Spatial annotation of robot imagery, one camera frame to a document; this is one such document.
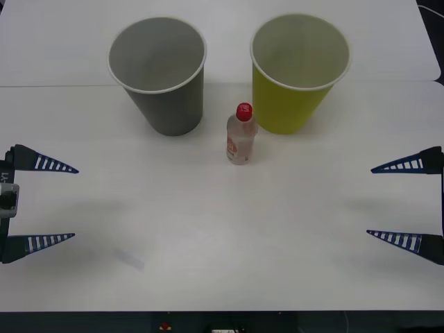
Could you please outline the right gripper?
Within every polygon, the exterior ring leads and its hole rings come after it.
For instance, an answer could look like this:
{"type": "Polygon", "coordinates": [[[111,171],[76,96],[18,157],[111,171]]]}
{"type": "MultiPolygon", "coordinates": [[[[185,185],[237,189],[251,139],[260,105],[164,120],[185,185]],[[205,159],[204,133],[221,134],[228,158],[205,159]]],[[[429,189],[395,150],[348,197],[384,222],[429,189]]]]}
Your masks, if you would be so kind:
{"type": "Polygon", "coordinates": [[[415,234],[367,230],[366,233],[397,248],[413,253],[430,262],[443,265],[444,237],[444,152],[441,146],[387,162],[370,170],[371,173],[411,173],[441,175],[441,231],[435,234],[415,234]]]}

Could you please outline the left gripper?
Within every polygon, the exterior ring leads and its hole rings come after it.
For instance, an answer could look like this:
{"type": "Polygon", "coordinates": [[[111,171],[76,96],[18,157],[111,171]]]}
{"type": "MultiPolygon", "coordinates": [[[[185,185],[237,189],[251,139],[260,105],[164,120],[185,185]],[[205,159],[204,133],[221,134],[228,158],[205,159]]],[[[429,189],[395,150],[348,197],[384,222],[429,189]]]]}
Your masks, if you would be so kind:
{"type": "Polygon", "coordinates": [[[13,194],[12,184],[15,170],[18,171],[48,171],[59,173],[79,173],[74,167],[38,153],[33,149],[16,144],[12,147],[12,157],[6,153],[1,160],[1,263],[9,264],[27,255],[60,244],[75,233],[8,236],[10,218],[16,206],[16,195],[13,194]]]}

